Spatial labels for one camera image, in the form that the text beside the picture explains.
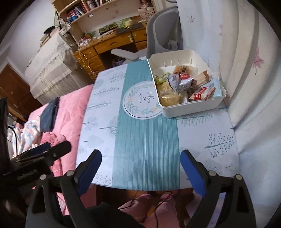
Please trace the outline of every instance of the pink pants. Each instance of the pink pants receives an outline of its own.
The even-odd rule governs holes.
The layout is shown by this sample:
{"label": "pink pants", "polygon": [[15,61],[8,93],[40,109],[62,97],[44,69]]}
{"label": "pink pants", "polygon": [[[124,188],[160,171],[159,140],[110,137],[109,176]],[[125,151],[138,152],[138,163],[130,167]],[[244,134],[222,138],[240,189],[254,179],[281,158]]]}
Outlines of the pink pants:
{"label": "pink pants", "polygon": [[[169,196],[168,194],[162,195],[160,198],[160,203],[164,201],[168,196]],[[157,221],[156,221],[155,213],[158,220],[158,228],[180,227],[176,214],[176,207],[175,207],[176,202],[172,196],[169,196],[168,199],[166,199],[166,201],[162,203],[156,209],[156,211],[153,212],[147,218],[147,213],[151,208],[152,203],[153,203],[153,197],[149,194],[143,194],[139,198],[133,201],[131,207],[128,207],[131,204],[131,201],[129,201],[124,205],[122,205],[120,208],[124,208],[121,209],[121,211],[134,217],[136,221],[141,223],[146,228],[156,228]]]}

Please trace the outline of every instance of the white curtain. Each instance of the white curtain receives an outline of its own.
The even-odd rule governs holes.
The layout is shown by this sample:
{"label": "white curtain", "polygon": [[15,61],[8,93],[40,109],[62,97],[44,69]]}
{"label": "white curtain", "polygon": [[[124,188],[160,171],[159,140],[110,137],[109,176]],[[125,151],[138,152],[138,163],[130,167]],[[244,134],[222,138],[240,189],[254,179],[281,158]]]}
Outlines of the white curtain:
{"label": "white curtain", "polygon": [[184,49],[221,74],[241,174],[264,227],[281,201],[281,45],[246,0],[177,0]]}

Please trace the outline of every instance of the dark blue folded clothes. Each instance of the dark blue folded clothes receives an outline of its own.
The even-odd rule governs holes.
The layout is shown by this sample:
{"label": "dark blue folded clothes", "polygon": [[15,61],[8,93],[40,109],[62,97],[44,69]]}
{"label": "dark blue folded clothes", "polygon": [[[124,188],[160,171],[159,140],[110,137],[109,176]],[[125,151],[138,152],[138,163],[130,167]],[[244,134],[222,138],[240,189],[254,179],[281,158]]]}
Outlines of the dark blue folded clothes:
{"label": "dark blue folded clothes", "polygon": [[52,131],[56,121],[56,115],[58,113],[59,97],[50,101],[48,106],[44,109],[40,117],[40,131],[48,132]]}

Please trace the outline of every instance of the chair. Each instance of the chair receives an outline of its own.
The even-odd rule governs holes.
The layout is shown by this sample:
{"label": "chair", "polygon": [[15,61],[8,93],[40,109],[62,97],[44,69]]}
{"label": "chair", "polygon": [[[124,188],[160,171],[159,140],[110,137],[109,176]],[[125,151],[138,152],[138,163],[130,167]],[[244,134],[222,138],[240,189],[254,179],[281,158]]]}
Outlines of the chair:
{"label": "chair", "polygon": [[123,64],[140,60],[141,57],[149,59],[155,53],[182,50],[182,33],[178,7],[174,6],[154,14],[146,25],[147,48],[136,53],[122,49],[112,49],[111,54],[125,58]]}

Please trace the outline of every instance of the door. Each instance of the door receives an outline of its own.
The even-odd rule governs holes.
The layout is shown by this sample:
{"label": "door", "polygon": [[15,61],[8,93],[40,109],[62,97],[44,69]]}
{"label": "door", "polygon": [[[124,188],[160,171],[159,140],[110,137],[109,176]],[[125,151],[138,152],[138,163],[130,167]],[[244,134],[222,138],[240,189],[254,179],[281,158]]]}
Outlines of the door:
{"label": "door", "polygon": [[42,106],[38,100],[33,98],[29,85],[9,64],[0,73],[0,96],[7,97],[9,105],[23,115],[29,115]]}

